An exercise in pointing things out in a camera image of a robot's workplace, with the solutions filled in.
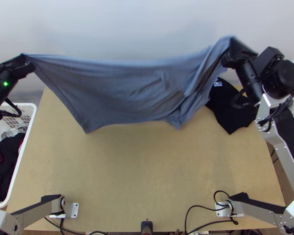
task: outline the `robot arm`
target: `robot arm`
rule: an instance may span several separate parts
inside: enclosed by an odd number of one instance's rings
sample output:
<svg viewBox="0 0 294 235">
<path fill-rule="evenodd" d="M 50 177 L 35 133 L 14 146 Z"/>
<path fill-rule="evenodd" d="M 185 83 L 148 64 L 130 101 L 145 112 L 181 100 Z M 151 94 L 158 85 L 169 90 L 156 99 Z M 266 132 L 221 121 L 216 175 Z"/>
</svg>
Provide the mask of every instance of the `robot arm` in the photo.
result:
<svg viewBox="0 0 294 235">
<path fill-rule="evenodd" d="M 0 119 L 4 115 L 21 116 L 21 110 L 7 96 L 19 79 L 26 77 L 27 74 L 34 70 L 35 66 L 32 63 L 26 64 L 23 55 L 0 64 L 0 105 L 3 101 L 6 101 L 18 113 L 10 114 L 0 110 Z M 25 227 L 48 215 L 51 218 L 76 218 L 78 207 L 78 203 L 67 202 L 63 195 L 43 196 L 41 197 L 41 202 L 11 214 L 0 210 L 0 231 L 10 235 L 19 235 L 23 233 Z"/>
<path fill-rule="evenodd" d="M 294 191 L 294 64 L 283 57 L 272 47 L 257 55 L 232 39 L 221 63 L 236 70 L 250 104 L 258 110 L 256 128 L 274 147 Z M 287 207 L 277 206 L 239 193 L 224 203 L 230 208 L 219 216 L 231 216 L 233 207 L 235 216 L 247 214 L 278 226 L 283 234 L 294 233 L 294 201 Z"/>
<path fill-rule="evenodd" d="M 283 54 L 275 48 L 268 47 L 258 55 L 232 39 L 221 63 L 236 70 L 250 105 L 258 110 L 256 128 L 273 145 L 294 191 L 294 64 L 283 58 Z M 22 55 L 0 64 L 0 105 L 4 100 L 9 102 L 7 96 L 17 81 L 34 70 L 35 66 L 26 64 Z M 40 203 L 12 214 L 0 212 L 0 230 L 16 234 L 29 224 L 54 213 L 54 217 L 76 217 L 77 211 L 73 212 L 72 205 L 77 203 L 69 204 L 65 212 L 64 197 L 52 196 L 49 201 L 42 197 Z M 226 202 L 220 202 L 226 203 L 229 208 L 218 211 L 217 216 L 247 214 L 278 226 L 283 234 L 294 233 L 294 201 L 287 207 L 277 206 L 252 200 L 246 193 L 239 193 L 229 197 Z"/>
</svg>

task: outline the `black garment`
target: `black garment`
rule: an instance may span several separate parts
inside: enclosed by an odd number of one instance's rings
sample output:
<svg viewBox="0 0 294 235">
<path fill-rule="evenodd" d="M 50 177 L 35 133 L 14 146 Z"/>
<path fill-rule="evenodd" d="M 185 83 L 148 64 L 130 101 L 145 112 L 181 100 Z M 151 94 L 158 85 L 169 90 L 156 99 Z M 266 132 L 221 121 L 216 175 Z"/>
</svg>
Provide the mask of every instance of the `black garment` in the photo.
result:
<svg viewBox="0 0 294 235">
<path fill-rule="evenodd" d="M 18 148 L 24 137 L 24 133 L 19 133 L 14 137 L 5 138 L 0 142 L 0 153 L 3 158 L 3 161 L 0 163 L 0 202 L 7 196 L 18 158 Z"/>
<path fill-rule="evenodd" d="M 211 99 L 206 106 L 214 112 L 218 123 L 232 134 L 240 127 L 248 127 L 256 118 L 256 110 L 252 106 L 244 108 L 234 108 L 231 106 L 231 100 L 238 94 L 238 90 L 222 78 L 210 90 Z M 248 103 L 244 96 L 238 98 L 237 104 Z"/>
</svg>

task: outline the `metal bracket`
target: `metal bracket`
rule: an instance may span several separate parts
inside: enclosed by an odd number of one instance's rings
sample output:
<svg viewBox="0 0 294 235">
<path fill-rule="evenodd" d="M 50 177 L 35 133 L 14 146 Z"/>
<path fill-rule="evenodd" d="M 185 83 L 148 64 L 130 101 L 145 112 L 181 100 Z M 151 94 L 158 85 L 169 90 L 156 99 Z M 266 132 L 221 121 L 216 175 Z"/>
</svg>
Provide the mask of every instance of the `metal bracket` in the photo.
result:
<svg viewBox="0 0 294 235">
<path fill-rule="evenodd" d="M 78 214 L 78 207 L 80 206 L 76 202 L 67 202 L 65 199 L 61 201 L 64 214 L 49 215 L 49 218 L 76 218 Z"/>
<path fill-rule="evenodd" d="M 232 206 L 230 203 L 228 202 L 218 202 L 219 204 L 221 205 L 228 205 L 229 207 L 228 208 L 224 208 L 223 210 L 220 210 L 220 211 L 216 211 L 216 215 L 218 217 L 244 217 L 244 213 L 238 213 L 238 214 L 235 214 L 235 215 L 231 215 L 232 213 Z M 218 209 L 221 209 L 223 208 L 224 206 L 219 206 L 218 204 L 214 204 L 216 210 Z"/>
</svg>

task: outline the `clothing pile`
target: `clothing pile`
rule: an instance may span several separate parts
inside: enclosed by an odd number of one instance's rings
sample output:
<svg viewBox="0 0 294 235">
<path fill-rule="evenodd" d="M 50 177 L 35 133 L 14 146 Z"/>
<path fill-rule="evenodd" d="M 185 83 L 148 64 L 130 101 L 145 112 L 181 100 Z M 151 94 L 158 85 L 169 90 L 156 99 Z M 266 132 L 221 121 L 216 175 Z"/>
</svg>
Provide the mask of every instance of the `clothing pile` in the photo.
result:
<svg viewBox="0 0 294 235">
<path fill-rule="evenodd" d="M 18 158 L 18 150 L 25 133 L 6 137 L 0 141 L 0 202 L 7 197 L 10 181 Z"/>
</svg>

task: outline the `wooden table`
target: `wooden table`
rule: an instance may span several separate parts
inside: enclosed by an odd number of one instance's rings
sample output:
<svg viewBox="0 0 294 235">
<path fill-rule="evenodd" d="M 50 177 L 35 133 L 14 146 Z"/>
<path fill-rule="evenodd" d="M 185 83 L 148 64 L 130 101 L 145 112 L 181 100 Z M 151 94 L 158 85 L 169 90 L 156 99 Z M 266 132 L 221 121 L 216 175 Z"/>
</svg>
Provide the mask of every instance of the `wooden table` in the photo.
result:
<svg viewBox="0 0 294 235">
<path fill-rule="evenodd" d="M 85 134 L 46 89 L 7 210 L 27 207 L 43 195 L 64 194 L 80 204 L 78 218 L 65 221 L 69 229 L 135 232 L 149 219 L 154 231 L 175 231 L 183 230 L 190 206 L 213 208 L 216 190 L 247 192 L 284 206 L 266 143 L 253 124 L 228 135 L 203 107 L 182 130 L 152 121 Z M 216 220 L 215 212 L 194 208 L 187 228 Z M 272 227 L 248 216 L 237 220 L 237 226 L 215 224 L 206 230 Z M 43 219 L 28 228 L 58 230 Z"/>
</svg>

